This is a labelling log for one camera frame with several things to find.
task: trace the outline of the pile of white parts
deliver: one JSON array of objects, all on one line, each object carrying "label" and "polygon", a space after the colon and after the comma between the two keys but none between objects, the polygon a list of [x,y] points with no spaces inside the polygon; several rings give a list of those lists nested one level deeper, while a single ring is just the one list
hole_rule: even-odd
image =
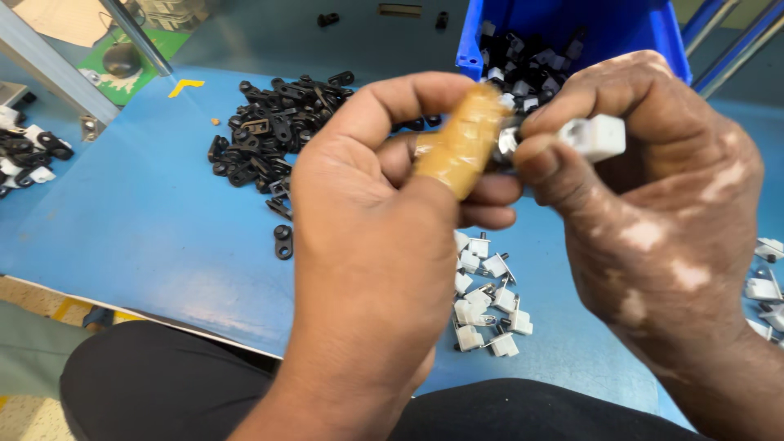
[{"label": "pile of white parts", "polygon": [[[769,264],[774,264],[784,258],[784,244],[775,239],[758,238],[757,248],[754,253],[765,259]],[[784,349],[784,339],[774,337],[773,330],[784,332],[784,295],[782,295],[779,282],[773,274],[772,268],[761,265],[753,277],[746,280],[746,297],[760,301],[762,313],[759,314],[770,326],[765,326],[751,319],[746,319],[749,325],[765,340],[776,343]]]},{"label": "pile of white parts", "polygon": [[[515,333],[531,335],[534,326],[531,316],[520,310],[520,296],[510,291],[507,286],[517,285],[505,259],[508,254],[489,254],[490,241],[484,233],[476,238],[455,231],[457,246],[457,272],[455,273],[455,312],[452,324],[457,334],[455,349],[468,352],[472,349],[490,347],[495,356],[514,356],[520,353],[512,336]],[[470,275],[486,278],[501,278],[496,286],[489,282],[475,290],[467,292],[474,279]],[[499,319],[495,315],[486,315],[488,308],[493,307],[508,314]],[[497,334],[485,343],[485,338],[477,332],[476,326],[495,326]]]}]

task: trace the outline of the metal leg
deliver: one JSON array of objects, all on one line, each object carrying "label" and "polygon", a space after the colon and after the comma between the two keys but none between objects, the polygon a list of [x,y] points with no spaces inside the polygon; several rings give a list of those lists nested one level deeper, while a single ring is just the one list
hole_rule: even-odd
[{"label": "metal leg", "polygon": [[686,56],[691,56],[713,29],[722,24],[740,2],[741,0],[705,0],[681,32],[686,47]]},{"label": "metal leg", "polygon": [[0,52],[76,112],[95,117],[101,126],[108,125],[120,113],[117,106],[3,2],[0,2],[0,23]]},{"label": "metal leg", "polygon": [[133,19],[128,10],[122,5],[120,0],[100,0],[103,7],[111,14],[114,21],[125,31],[125,34],[131,38],[133,44],[139,49],[144,56],[155,66],[161,77],[169,76],[172,74],[172,67],[166,59],[158,52],[158,48],[150,41],[147,34],[142,31],[141,26]]},{"label": "metal leg", "polygon": [[703,98],[710,97],[784,27],[784,0],[774,0],[694,83]]}]

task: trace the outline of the left hand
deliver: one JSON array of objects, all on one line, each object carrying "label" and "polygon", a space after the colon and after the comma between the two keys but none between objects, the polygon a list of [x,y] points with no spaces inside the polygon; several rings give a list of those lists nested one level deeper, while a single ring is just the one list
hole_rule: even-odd
[{"label": "left hand", "polygon": [[409,179],[416,137],[387,139],[394,122],[450,112],[473,84],[430,72],[366,86],[297,160],[294,326],[270,394],[306,396],[298,406],[329,426],[320,439],[389,434],[448,321],[453,229],[515,221],[514,177],[482,177],[461,205],[440,181]]}]

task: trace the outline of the tiled floor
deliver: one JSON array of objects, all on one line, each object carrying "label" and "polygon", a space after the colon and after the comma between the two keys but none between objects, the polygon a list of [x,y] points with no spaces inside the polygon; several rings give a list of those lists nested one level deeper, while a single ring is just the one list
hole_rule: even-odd
[{"label": "tiled floor", "polygon": [[[90,306],[50,290],[0,277],[0,300],[80,326]],[[127,319],[114,317],[114,322]],[[73,441],[60,402],[32,396],[0,398],[0,441]]]}]

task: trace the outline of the white paper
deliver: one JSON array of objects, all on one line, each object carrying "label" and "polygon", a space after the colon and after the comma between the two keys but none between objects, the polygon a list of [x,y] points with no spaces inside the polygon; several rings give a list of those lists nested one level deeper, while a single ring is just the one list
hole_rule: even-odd
[{"label": "white paper", "polygon": [[86,47],[93,47],[111,22],[98,15],[108,15],[98,0],[24,0],[13,12],[39,34]]}]

